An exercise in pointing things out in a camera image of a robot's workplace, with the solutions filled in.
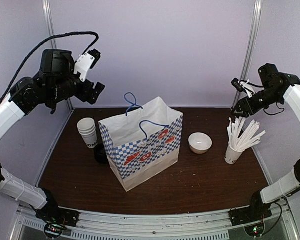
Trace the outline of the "checkered paper takeout bag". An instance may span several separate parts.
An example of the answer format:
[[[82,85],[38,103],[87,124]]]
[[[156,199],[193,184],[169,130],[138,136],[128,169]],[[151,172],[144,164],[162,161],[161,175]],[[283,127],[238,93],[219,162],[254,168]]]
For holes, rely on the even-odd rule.
[[[98,122],[110,168],[126,192],[178,162],[183,119],[158,96]]]

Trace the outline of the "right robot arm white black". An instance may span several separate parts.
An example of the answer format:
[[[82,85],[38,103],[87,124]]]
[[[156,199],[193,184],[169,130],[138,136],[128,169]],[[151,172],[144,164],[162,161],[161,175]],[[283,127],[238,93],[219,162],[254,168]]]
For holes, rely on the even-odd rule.
[[[232,108],[235,117],[248,118],[259,111],[267,110],[271,105],[284,111],[283,105],[288,105],[300,123],[300,79],[298,76],[279,72],[276,65],[267,63],[258,69],[262,85],[259,92],[246,88],[247,80],[234,78],[231,84],[246,97],[240,99]],[[246,210],[249,220],[258,220],[270,206],[282,197],[288,197],[300,190],[300,159],[293,169],[272,185],[255,192]]]

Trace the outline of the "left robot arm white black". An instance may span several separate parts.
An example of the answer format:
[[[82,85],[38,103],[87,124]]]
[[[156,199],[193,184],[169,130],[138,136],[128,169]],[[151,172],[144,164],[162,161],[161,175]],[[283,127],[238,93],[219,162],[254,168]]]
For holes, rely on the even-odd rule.
[[[72,36],[94,36],[95,40],[77,60],[74,60],[69,50],[45,49],[38,73],[34,77],[16,80],[25,63],[41,46],[50,40]],[[30,51],[0,98],[0,140],[39,105],[45,105],[54,114],[58,103],[72,97],[91,105],[97,102],[105,85],[87,80],[87,73],[101,58],[101,53],[92,49],[98,40],[99,35],[93,31],[70,32],[48,37]],[[35,187],[12,176],[1,163],[0,193],[27,203],[39,216],[47,217],[51,222],[62,218],[62,211],[49,190]]]

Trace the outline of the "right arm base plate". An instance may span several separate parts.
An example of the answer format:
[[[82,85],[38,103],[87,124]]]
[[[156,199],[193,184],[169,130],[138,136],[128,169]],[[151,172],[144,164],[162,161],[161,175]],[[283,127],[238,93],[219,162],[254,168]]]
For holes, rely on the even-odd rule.
[[[261,221],[272,216],[269,209],[262,212],[252,212],[250,207],[231,209],[228,213],[233,227]]]

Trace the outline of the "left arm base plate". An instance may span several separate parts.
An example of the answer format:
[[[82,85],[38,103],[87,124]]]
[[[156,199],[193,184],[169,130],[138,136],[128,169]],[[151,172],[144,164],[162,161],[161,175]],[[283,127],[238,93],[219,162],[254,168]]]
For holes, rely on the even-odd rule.
[[[56,213],[45,213],[42,210],[34,210],[36,217],[45,223],[55,224],[61,227],[76,227],[79,221],[80,213],[75,210],[59,208]]]

